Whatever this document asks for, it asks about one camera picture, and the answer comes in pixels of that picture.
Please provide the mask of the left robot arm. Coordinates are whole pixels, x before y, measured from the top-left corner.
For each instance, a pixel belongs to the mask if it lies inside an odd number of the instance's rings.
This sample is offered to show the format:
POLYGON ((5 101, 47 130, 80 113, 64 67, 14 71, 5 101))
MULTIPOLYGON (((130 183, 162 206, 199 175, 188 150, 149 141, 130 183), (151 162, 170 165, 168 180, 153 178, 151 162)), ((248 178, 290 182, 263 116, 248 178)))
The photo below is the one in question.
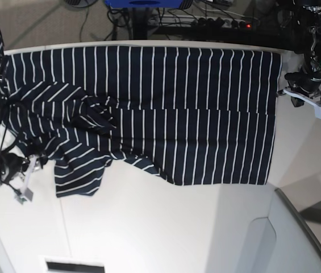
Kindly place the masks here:
POLYGON ((287 28, 286 39, 292 50, 304 58, 299 71, 285 74, 290 91, 301 98, 291 97, 294 107, 308 99, 321 103, 321 1, 277 1, 279 11, 289 12, 290 20, 279 23, 287 28))

